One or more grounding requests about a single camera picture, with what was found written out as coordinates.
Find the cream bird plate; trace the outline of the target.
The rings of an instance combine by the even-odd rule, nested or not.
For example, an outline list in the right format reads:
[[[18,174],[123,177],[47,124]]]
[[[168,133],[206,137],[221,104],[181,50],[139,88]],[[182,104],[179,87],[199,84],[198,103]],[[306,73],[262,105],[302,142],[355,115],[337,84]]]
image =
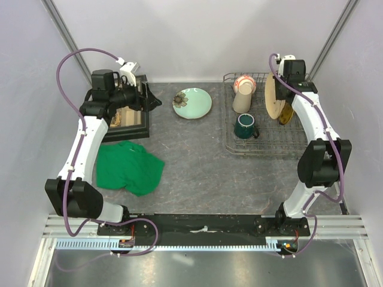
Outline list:
[[[273,73],[269,73],[265,82],[265,105],[271,119],[276,120],[284,106],[285,100],[276,99],[275,79]]]

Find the mint green flower plate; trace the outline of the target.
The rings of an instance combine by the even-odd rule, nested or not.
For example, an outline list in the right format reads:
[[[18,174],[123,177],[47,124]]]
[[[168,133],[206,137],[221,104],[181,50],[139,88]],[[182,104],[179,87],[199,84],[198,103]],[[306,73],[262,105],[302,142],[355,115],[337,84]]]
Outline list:
[[[201,88],[186,88],[174,96],[172,107],[181,118],[195,120],[209,113],[212,108],[212,98]]]

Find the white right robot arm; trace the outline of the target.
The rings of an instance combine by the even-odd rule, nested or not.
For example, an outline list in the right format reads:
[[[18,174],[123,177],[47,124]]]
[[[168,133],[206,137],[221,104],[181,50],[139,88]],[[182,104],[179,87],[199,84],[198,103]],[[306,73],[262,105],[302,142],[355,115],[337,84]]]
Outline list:
[[[285,236],[296,226],[302,227],[303,217],[318,196],[335,203],[343,199],[344,173],[352,145],[330,125],[315,84],[306,80],[305,61],[279,54],[271,54],[269,61],[278,65],[277,70],[271,70],[276,98],[291,105],[308,140],[297,165],[299,182],[275,214],[275,231]]]

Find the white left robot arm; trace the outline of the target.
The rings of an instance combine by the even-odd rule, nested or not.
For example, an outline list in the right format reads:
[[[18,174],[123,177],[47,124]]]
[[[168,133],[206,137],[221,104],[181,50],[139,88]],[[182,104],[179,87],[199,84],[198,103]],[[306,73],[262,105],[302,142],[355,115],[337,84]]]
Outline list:
[[[92,186],[93,166],[103,142],[149,136],[149,113],[161,101],[149,88],[146,75],[138,75],[131,85],[128,73],[100,69],[92,72],[92,87],[78,112],[77,134],[68,159],[57,178],[48,179],[45,192],[57,215],[67,218],[110,222],[118,235],[131,229],[127,207],[108,203]],[[143,122],[132,127],[112,128],[116,113],[129,108],[139,112]]]

